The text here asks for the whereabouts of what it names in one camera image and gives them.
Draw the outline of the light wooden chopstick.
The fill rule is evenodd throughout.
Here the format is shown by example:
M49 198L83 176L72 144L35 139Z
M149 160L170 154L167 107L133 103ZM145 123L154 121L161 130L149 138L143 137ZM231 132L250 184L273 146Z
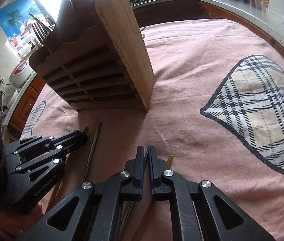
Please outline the light wooden chopstick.
M143 237L143 234L145 233L149 225L149 220L151 218L154 205L155 205L155 201L151 200L131 241L140 241L141 238Z

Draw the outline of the red white rice cooker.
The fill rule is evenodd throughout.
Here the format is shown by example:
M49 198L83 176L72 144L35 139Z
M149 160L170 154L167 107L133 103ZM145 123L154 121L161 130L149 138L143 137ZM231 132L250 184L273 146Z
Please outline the red white rice cooker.
M23 60L13 69L9 77L9 83L16 88L21 88L32 72L33 69L29 65L29 61L27 59Z

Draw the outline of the pink tablecloth with hearts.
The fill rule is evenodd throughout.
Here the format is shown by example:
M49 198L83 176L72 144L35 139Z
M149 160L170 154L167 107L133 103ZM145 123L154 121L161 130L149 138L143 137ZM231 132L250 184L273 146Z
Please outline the pink tablecloth with hearts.
M276 240L284 240L284 59L224 19L162 23L141 31L154 87L141 109L71 108L45 86L32 134L61 136L102 122L89 179L103 182L139 145L173 156L187 180L210 180Z

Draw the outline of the wooden utensil holder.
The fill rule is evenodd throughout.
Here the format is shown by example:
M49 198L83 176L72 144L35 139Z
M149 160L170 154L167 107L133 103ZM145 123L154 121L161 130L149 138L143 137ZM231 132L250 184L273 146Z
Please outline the wooden utensil holder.
M154 73L128 0L62 0L29 63L75 110L149 109Z

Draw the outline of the yellow wooden chopstick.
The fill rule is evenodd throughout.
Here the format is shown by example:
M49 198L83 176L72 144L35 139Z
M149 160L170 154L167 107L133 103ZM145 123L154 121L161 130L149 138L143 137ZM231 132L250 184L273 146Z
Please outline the yellow wooden chopstick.
M168 166L169 169L170 169L171 166L172 166L172 162L173 162L173 155L169 155L169 157L168 157L168 159L167 159L167 161L166 161L167 166Z

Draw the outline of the dark wooden chopstick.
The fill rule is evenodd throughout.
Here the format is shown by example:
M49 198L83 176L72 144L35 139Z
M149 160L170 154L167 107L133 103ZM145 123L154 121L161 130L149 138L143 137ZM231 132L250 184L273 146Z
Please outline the dark wooden chopstick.
M96 147L96 144L97 144L97 141L98 141L98 136L99 136L99 132L101 130L101 127L102 127L102 122L100 121L98 123L96 131L94 133L94 137L93 137L92 144L91 144L91 147L90 147L89 155L88 155L88 158L87 158L87 161L86 161L86 167L85 167L85 170L84 170L82 182L87 181L88 178L89 178L89 173L90 173L90 169L91 169L91 165L92 165L94 151L95 151L95 147Z

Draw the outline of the tropical beach poster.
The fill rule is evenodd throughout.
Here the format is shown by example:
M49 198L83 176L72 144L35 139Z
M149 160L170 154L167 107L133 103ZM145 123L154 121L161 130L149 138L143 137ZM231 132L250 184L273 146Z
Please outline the tropical beach poster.
M38 20L47 23L35 0L16 0L0 9L0 26L20 56L39 43L33 29Z

